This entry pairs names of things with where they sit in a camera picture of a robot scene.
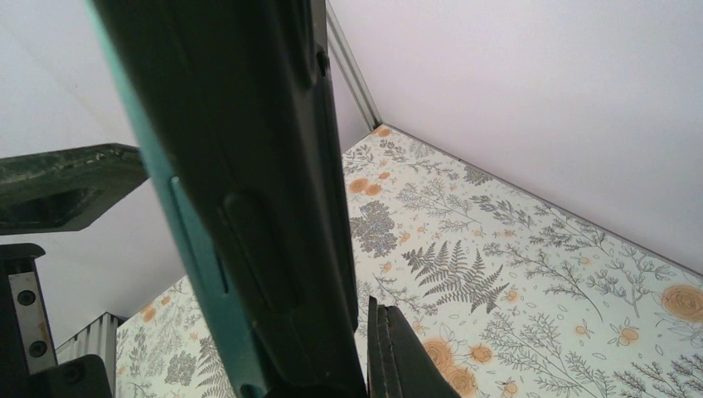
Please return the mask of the black phone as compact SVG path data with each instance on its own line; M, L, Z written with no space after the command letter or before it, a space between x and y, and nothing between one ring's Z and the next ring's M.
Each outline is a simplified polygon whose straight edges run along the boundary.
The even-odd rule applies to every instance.
M323 1L91 1L238 397L364 397Z

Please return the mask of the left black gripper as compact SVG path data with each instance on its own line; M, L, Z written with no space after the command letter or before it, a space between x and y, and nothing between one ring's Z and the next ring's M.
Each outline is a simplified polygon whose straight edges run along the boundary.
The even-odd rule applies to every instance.
M148 180L139 149L120 143L1 160L1 234L80 231ZM111 397L104 361L57 362L36 271L36 244L1 246L1 396Z

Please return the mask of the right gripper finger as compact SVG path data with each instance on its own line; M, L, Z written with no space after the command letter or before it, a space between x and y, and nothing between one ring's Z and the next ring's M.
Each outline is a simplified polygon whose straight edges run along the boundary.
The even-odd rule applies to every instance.
M457 397L403 313L370 296L367 316L367 392L370 397Z

